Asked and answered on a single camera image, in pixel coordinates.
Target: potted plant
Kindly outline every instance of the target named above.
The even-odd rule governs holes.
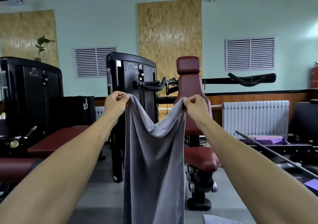
[[[45,47],[44,43],[50,43],[50,42],[55,42],[55,41],[51,41],[49,39],[46,39],[45,36],[42,36],[41,38],[38,38],[37,41],[38,41],[38,44],[35,45],[35,46],[38,48],[38,57],[35,57],[34,60],[35,61],[41,61],[40,53],[45,50],[44,49],[44,47]]]

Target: air vent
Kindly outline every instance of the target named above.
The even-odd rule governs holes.
[[[117,47],[75,49],[77,78],[107,77],[106,56]]]
[[[275,38],[225,41],[226,71],[274,69]]]

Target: headrest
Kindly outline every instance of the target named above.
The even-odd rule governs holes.
[[[177,59],[177,72],[179,75],[199,74],[200,71],[199,57],[179,57]]]

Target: pipe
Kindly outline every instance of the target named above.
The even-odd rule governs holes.
[[[213,108],[213,107],[223,107],[223,104],[220,104],[220,105],[212,105],[211,108]],[[171,109],[172,109],[172,108],[158,108],[158,110],[165,110],[165,111],[171,110]]]
[[[266,149],[268,152],[270,152],[270,153],[276,155],[277,157],[282,158],[282,159],[283,159],[284,161],[286,161],[287,163],[290,163],[292,166],[294,166],[294,167],[296,167],[297,169],[300,169],[300,170],[306,172],[307,174],[310,174],[312,177],[314,177],[316,180],[318,180],[318,175],[315,175],[314,173],[310,172],[309,170],[306,170],[305,168],[299,166],[298,164],[292,162],[291,160],[285,158],[284,156],[282,156],[282,155],[276,153],[275,151],[273,151],[273,150],[271,150],[270,148],[268,148],[268,147],[262,145],[261,143],[256,142],[253,138],[251,138],[251,137],[245,135],[244,133],[241,133],[240,131],[237,131],[237,130],[236,130],[235,132],[236,132],[238,135],[241,135],[243,138],[248,139],[248,140],[251,141],[252,143],[254,143],[254,144],[256,144],[256,145],[258,145],[258,146],[260,146],[260,147]]]

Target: hand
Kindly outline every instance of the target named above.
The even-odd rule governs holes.
[[[200,95],[194,95],[183,100],[183,104],[187,108],[187,113],[190,118],[196,123],[197,127],[200,128],[204,124],[206,119],[210,119],[209,108],[206,101]]]
[[[129,95],[123,97],[125,94],[124,92],[115,91],[106,97],[104,114],[111,115],[117,121],[120,115],[125,111],[129,100]]]

